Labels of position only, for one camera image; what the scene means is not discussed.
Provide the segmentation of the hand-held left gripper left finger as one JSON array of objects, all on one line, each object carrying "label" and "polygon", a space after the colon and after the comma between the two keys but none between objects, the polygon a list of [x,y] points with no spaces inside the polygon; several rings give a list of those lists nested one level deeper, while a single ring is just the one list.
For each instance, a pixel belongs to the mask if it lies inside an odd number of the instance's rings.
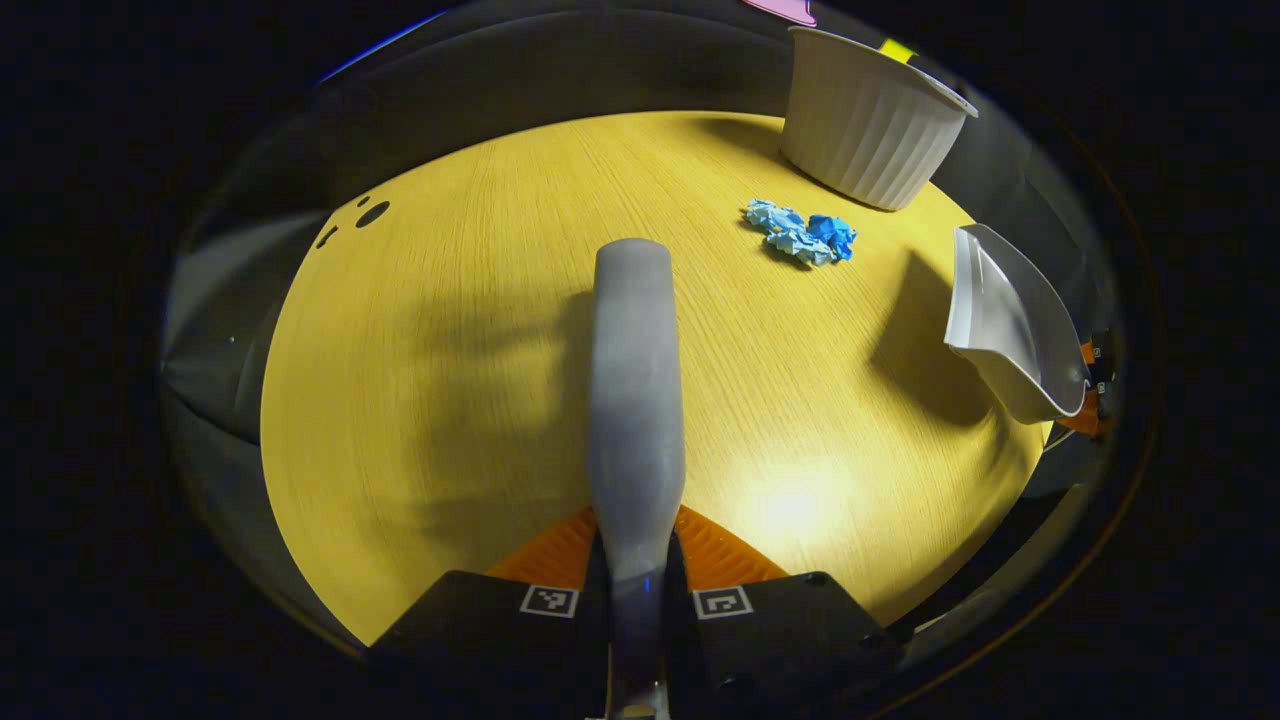
[{"label": "hand-held left gripper left finger", "polygon": [[445,571],[367,657],[430,719],[602,719],[608,580],[582,509],[489,571]]}]

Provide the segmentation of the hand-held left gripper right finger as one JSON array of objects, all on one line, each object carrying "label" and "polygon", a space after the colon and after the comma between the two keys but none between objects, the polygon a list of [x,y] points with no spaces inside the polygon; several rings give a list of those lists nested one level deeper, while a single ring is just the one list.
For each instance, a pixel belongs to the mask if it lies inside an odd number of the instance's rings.
[{"label": "hand-held left gripper right finger", "polygon": [[826,571],[785,571],[681,507],[664,589],[673,719],[846,719],[872,714],[902,646]]}]

